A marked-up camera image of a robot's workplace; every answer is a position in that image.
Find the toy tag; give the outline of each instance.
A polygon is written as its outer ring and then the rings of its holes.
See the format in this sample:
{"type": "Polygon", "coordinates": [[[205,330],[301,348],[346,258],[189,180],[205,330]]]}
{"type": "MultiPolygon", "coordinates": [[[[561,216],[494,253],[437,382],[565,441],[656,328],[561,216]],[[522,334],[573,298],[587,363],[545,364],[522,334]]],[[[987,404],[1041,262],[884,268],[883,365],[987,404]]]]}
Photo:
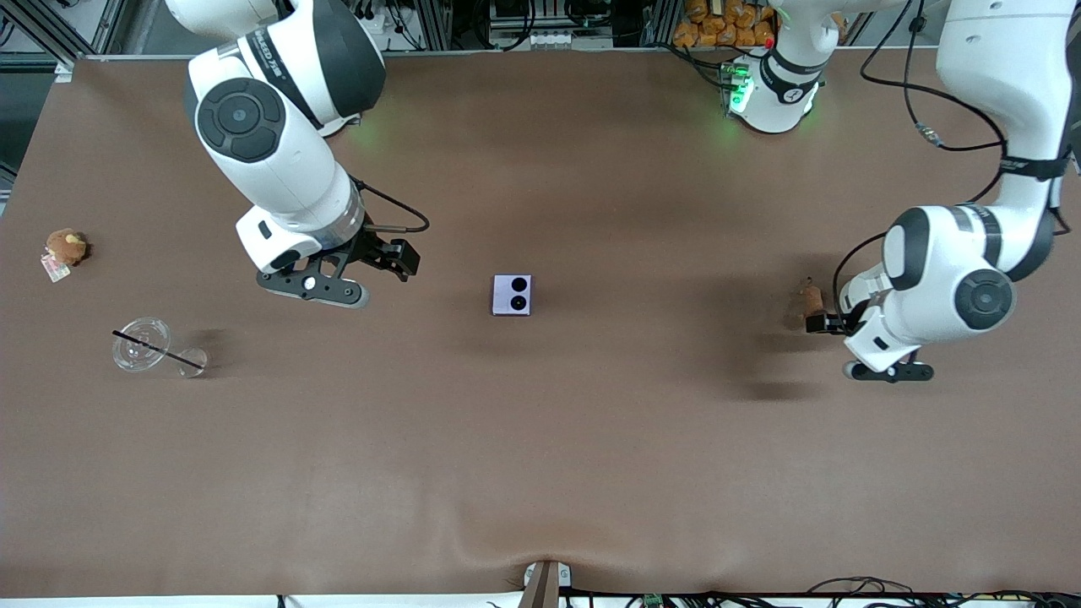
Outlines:
{"type": "Polygon", "coordinates": [[[49,278],[56,282],[64,277],[71,274],[71,268],[67,264],[61,264],[56,261],[56,257],[49,250],[45,250],[45,254],[41,256],[41,265],[45,267],[45,273],[49,274],[49,278]]]}

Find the black straw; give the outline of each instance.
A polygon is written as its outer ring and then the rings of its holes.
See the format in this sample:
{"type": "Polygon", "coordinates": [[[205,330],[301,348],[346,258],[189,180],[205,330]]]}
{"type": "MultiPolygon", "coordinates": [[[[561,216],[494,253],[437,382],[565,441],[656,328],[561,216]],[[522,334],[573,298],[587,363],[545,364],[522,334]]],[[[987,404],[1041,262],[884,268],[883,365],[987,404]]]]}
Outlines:
{"type": "Polygon", "coordinates": [[[158,348],[154,344],[147,344],[146,342],[143,342],[142,340],[139,340],[137,338],[132,338],[132,336],[128,335],[126,333],[124,333],[122,331],[112,330],[112,335],[116,335],[117,338],[122,338],[122,339],[126,340],[128,342],[134,342],[135,344],[138,344],[139,346],[149,348],[149,349],[154,351],[155,353],[161,353],[162,355],[164,355],[166,357],[171,357],[173,359],[176,359],[177,361],[181,361],[182,364],[187,364],[187,365],[189,365],[189,366],[191,366],[191,367],[193,367],[196,369],[203,369],[203,367],[200,366],[199,364],[191,362],[191,361],[185,359],[184,357],[178,357],[178,356],[176,356],[176,355],[174,355],[174,354],[172,354],[169,351],[165,351],[163,348],[158,348]]]}

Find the table surface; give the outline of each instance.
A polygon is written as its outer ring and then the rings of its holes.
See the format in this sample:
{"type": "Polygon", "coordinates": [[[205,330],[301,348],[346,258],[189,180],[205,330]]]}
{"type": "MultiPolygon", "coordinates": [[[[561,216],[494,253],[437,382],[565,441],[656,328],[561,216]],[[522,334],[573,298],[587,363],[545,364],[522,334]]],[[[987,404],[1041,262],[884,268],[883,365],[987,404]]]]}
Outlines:
{"type": "Polygon", "coordinates": [[[1077,590],[1078,237],[1003,328],[924,349],[930,384],[846,381],[793,329],[803,277],[996,167],[927,146],[862,58],[782,136],[662,53],[390,60],[332,147],[432,228],[408,283],[351,270],[364,310],[255,286],[183,63],[80,63],[0,221],[0,595],[489,592],[538,558],[626,592],[1077,590]],[[63,227],[94,255],[53,285],[63,227]],[[531,318],[490,316],[496,273],[535,277],[531,318]],[[215,367],[117,369],[144,315],[215,367]]]}

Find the brown plush toy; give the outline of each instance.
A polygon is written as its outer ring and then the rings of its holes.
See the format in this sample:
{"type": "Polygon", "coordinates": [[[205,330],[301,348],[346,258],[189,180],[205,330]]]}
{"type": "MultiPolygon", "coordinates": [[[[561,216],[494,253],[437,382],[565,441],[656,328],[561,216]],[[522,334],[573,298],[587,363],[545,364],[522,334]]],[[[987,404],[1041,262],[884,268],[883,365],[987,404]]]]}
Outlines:
{"type": "Polygon", "coordinates": [[[86,256],[86,240],[71,228],[56,230],[49,235],[45,247],[61,264],[76,266],[86,256]]]}

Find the black band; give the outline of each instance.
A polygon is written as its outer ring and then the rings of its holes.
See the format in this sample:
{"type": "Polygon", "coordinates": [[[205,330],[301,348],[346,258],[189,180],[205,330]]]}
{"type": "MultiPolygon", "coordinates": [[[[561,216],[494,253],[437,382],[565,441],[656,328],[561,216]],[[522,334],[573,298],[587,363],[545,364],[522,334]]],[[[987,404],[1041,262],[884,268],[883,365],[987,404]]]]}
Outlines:
{"type": "Polygon", "coordinates": [[[316,120],[315,113],[311,111],[308,102],[304,100],[301,90],[296,88],[293,77],[289,75],[285,62],[278,54],[278,49],[273,45],[270,35],[267,34],[267,28],[261,27],[252,31],[246,36],[246,39],[248,45],[251,48],[252,54],[255,55],[255,60],[258,62],[259,69],[263,70],[263,76],[267,79],[267,82],[284,93],[289,97],[289,101],[293,102],[293,105],[304,114],[316,129],[322,129],[323,124],[316,120]]]}
{"type": "Polygon", "coordinates": [[[777,72],[773,71],[770,67],[770,62],[761,62],[762,82],[770,88],[771,91],[777,94],[777,101],[785,105],[798,104],[808,93],[814,89],[817,84],[817,80],[810,80],[803,82],[802,84],[797,84],[795,82],[789,82],[777,76],[777,72]]]}
{"type": "Polygon", "coordinates": [[[818,74],[826,67],[826,64],[829,63],[829,60],[826,60],[825,62],[815,66],[804,66],[804,65],[793,64],[792,62],[780,56],[780,53],[777,52],[776,47],[770,49],[770,52],[765,54],[765,57],[766,60],[773,60],[777,62],[777,65],[779,65],[780,67],[787,69],[792,74],[802,74],[803,76],[811,76],[812,74],[818,74]]]}
{"type": "Polygon", "coordinates": [[[999,219],[988,211],[986,207],[976,204],[975,202],[966,202],[962,207],[967,207],[975,211],[976,215],[979,216],[979,221],[984,223],[984,235],[986,237],[984,242],[984,260],[987,260],[987,263],[991,266],[998,267],[999,254],[1002,253],[1002,226],[999,224],[999,219]]]}
{"type": "Polygon", "coordinates": [[[1020,158],[1016,156],[1004,156],[999,169],[1003,173],[1014,175],[1026,175],[1036,177],[1041,182],[1062,177],[1066,174],[1066,167],[1069,164],[1069,157],[1056,158],[1054,160],[1033,160],[1031,158],[1020,158]]]}

